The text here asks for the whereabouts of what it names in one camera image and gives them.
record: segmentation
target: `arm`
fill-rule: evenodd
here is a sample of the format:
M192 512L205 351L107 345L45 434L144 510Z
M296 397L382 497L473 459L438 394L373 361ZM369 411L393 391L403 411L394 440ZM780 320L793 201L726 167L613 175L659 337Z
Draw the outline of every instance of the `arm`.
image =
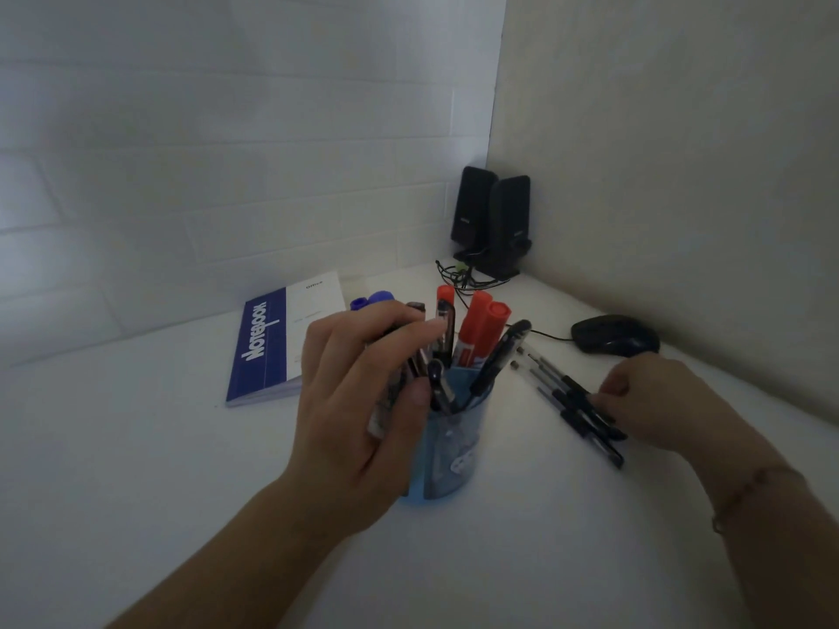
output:
M367 421L390 371L446 330L423 319L386 302L314 322L285 472L111 629L276 626L330 551L381 518L409 483L428 381L404 388L382 442ZM405 326L378 339L393 325Z
M629 434L685 457L715 511L756 471L787 465L681 362L653 354L627 359L591 399ZM722 525L757 626L839 626L839 526L801 477L772 473Z

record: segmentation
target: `fingernail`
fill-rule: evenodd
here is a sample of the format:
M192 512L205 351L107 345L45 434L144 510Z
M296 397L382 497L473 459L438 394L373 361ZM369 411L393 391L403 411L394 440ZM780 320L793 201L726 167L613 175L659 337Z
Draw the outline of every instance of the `fingernail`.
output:
M408 387L408 400L414 406L425 406L431 404L431 385L427 377L420 377Z

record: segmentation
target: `person's left hand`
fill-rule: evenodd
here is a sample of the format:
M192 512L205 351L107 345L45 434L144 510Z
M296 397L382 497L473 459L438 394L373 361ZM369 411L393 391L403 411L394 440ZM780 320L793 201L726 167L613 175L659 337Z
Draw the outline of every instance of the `person's left hand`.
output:
M445 321L424 319L388 301L309 326L295 444L278 484L287 516L311 538L338 543L369 528L408 487L428 379L404 388L383 441L367 433L367 422L391 372L445 332ZM381 337L394 325L404 326Z

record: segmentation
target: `blue and white notebook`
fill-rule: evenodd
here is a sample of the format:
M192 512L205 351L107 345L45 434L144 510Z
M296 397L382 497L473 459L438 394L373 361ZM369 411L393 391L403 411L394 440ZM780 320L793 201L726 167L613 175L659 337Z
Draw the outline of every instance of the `blue and white notebook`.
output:
M298 393L306 330L315 320L346 310L335 272L248 300L239 327L227 406Z

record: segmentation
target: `white desk surface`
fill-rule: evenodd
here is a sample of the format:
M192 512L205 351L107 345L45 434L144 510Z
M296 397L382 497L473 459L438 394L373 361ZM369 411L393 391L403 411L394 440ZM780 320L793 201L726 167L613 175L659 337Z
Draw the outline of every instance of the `white desk surface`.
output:
M424 265L346 283L344 293L389 289L430 305L438 284ZM554 335L597 314L528 276L492 293L514 319ZM296 397L223 405L239 317L78 351L0 380L3 626L103 624L280 473ZM589 390L618 361L530 339ZM839 511L839 429L675 349L664 353L705 378ZM472 482L444 502L393 507L330 557L283 626L747 625L690 469L637 442L621 447L627 464L617 471L505 371Z

